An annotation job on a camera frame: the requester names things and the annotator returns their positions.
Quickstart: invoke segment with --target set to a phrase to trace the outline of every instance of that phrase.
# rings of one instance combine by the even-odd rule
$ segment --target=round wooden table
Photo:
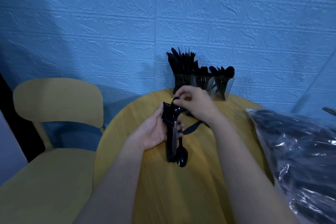
[[[93,172],[97,187],[124,141],[160,102],[172,101],[171,89],[147,94],[121,110],[108,125],[98,149]],[[271,177],[246,108],[261,106],[236,95],[215,102],[235,126],[261,169]],[[185,128],[197,120],[184,116]],[[211,129],[201,124],[184,136],[188,162],[183,168],[166,160],[165,143],[144,153],[133,209],[133,223],[233,223]]]

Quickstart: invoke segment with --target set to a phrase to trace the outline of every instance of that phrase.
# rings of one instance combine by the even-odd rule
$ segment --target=person's left arm
[[[127,138],[74,223],[131,223],[142,155],[167,137],[162,110],[163,103]]]

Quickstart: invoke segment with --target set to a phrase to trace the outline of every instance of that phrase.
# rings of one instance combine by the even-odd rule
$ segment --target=person's right arm
[[[206,91],[183,86],[174,103],[189,110],[212,129],[218,157],[237,224],[299,224],[294,213],[276,192],[232,124],[218,110]]]

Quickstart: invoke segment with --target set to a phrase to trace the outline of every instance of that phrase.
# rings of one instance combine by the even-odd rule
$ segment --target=chair
[[[53,149],[41,122],[75,121],[104,132],[102,95],[88,82],[46,78],[20,84],[13,100],[46,150],[0,187],[0,223],[72,223],[92,193],[95,152]]]

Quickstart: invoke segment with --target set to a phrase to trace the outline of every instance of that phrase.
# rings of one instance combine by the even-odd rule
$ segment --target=tabletop
[[[152,92],[121,110],[108,125],[96,152],[93,172],[95,189],[124,141],[160,102],[171,103],[171,89]],[[215,101],[231,121],[261,169],[270,178],[266,159],[246,108],[260,105],[230,94],[227,101]],[[197,122],[184,116],[185,128]],[[133,208],[133,223],[234,223],[216,151],[215,137],[201,124],[183,136],[188,150],[185,167],[166,160],[165,143],[144,153]]]

